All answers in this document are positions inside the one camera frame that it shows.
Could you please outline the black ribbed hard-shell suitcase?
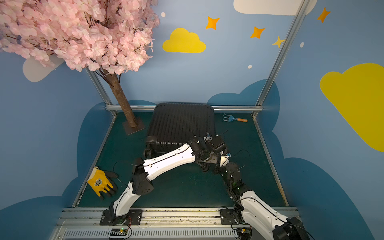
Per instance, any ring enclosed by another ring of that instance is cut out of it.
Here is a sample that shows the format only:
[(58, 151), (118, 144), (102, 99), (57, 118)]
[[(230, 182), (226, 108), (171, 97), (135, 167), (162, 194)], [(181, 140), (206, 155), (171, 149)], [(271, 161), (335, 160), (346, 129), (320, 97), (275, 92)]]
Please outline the black ribbed hard-shell suitcase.
[(171, 152), (195, 136), (205, 138), (215, 134), (213, 110), (161, 107), (154, 110), (147, 132), (144, 157), (151, 159)]

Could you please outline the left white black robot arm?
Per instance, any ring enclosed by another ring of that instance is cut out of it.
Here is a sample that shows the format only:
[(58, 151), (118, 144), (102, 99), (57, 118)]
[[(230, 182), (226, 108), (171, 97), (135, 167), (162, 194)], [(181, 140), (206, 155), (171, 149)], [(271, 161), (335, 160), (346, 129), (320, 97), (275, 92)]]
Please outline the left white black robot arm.
[(159, 157), (138, 159), (126, 189), (105, 211), (104, 220), (115, 225), (118, 220), (128, 214), (140, 196), (154, 189), (152, 181), (161, 174), (189, 163), (196, 163), (206, 172), (210, 165), (224, 167), (229, 163), (230, 157), (231, 154), (222, 137), (215, 136), (206, 140), (194, 137), (179, 148)]

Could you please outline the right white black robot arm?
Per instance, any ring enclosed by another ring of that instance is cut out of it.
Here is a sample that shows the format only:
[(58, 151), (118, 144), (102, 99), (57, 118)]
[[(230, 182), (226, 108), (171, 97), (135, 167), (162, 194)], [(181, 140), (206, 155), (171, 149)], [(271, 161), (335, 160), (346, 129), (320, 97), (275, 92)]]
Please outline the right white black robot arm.
[(237, 221), (250, 225), (266, 240), (308, 240), (310, 238), (298, 218), (288, 218), (279, 213), (247, 187), (236, 163), (225, 163), (217, 169), (227, 186), (227, 193), (234, 201)]

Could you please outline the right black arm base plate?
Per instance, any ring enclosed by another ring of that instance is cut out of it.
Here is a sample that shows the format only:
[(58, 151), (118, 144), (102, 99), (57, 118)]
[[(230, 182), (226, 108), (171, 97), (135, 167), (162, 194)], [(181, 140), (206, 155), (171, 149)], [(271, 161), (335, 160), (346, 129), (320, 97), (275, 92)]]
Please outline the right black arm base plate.
[(222, 225), (232, 225), (239, 223), (239, 219), (237, 218), (233, 208), (222, 207), (219, 212)]

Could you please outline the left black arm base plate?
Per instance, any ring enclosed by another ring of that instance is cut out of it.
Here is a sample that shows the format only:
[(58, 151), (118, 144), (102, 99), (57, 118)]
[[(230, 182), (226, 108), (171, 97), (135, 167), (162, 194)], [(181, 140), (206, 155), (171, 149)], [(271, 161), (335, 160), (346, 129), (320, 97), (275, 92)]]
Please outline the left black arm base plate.
[(130, 225), (138, 226), (141, 223), (143, 210), (133, 209), (123, 216), (116, 217), (112, 209), (106, 209), (102, 213), (100, 226), (116, 226), (116, 225)]

